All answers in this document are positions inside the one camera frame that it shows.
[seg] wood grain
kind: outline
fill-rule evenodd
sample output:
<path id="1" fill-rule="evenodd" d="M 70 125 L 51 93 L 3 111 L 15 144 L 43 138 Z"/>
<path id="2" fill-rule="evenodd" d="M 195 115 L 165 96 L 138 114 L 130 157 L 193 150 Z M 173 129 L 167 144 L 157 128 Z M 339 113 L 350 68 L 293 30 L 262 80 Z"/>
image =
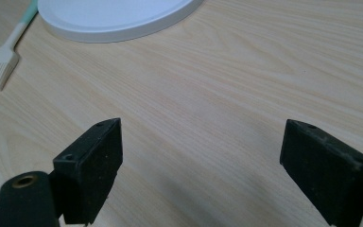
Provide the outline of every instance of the wood grain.
<path id="1" fill-rule="evenodd" d="M 0 0 L 0 44 L 27 4 Z M 124 164 L 93 226 L 328 226 L 279 165 L 285 121 L 363 152 L 363 1 L 205 1 L 113 44 L 67 41 L 37 15 L 16 51 L 0 186 L 122 118 Z"/>

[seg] white round tray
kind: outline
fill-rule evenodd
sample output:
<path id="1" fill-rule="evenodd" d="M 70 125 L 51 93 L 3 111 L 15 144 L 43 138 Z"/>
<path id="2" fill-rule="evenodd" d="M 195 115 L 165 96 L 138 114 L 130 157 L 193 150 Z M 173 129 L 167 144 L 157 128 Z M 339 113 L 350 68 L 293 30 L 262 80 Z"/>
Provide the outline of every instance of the white round tray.
<path id="1" fill-rule="evenodd" d="M 59 36 L 85 43 L 139 38 L 178 23 L 203 0 L 39 0 L 38 11 Z"/>

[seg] tabletop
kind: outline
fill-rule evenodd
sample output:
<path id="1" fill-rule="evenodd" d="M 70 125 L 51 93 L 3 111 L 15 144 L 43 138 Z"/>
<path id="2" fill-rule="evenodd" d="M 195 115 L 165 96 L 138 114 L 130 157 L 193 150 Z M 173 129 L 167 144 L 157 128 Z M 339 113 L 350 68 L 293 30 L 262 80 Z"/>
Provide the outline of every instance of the tabletop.
<path id="1" fill-rule="evenodd" d="M 27 4 L 0 0 L 0 45 Z M 285 122 L 363 152 L 363 1 L 206 0 L 110 44 L 65 40 L 37 15 L 15 51 L 0 186 L 122 119 L 124 163 L 93 226 L 328 226 L 279 163 Z"/>

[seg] black plastic part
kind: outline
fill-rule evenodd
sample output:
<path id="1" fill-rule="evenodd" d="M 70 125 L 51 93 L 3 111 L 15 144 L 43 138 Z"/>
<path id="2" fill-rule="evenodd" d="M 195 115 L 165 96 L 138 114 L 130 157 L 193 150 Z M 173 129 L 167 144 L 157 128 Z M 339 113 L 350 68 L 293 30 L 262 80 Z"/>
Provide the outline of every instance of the black plastic part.
<path id="1" fill-rule="evenodd" d="M 287 120 L 280 163 L 330 225 L 359 225 L 362 153 L 315 126 Z"/>
<path id="2" fill-rule="evenodd" d="M 123 162 L 120 118 L 95 124 L 53 162 L 58 215 L 67 224 L 93 223 Z"/>
<path id="3" fill-rule="evenodd" d="M 24 173 L 2 185 L 0 227 L 9 226 L 59 226 L 46 173 Z"/>

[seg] brush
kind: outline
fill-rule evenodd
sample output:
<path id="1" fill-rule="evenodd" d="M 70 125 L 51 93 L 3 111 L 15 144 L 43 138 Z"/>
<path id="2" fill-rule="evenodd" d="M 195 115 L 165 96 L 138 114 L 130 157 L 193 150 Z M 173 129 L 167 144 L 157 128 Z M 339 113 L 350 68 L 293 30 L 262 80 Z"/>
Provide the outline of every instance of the brush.
<path id="1" fill-rule="evenodd" d="M 14 46 L 19 41 L 32 18 L 37 14 L 37 5 L 38 0 L 31 0 L 22 19 L 13 29 L 5 43 L 0 47 L 0 91 L 4 88 L 6 81 L 19 61 L 19 55 L 14 52 Z"/>

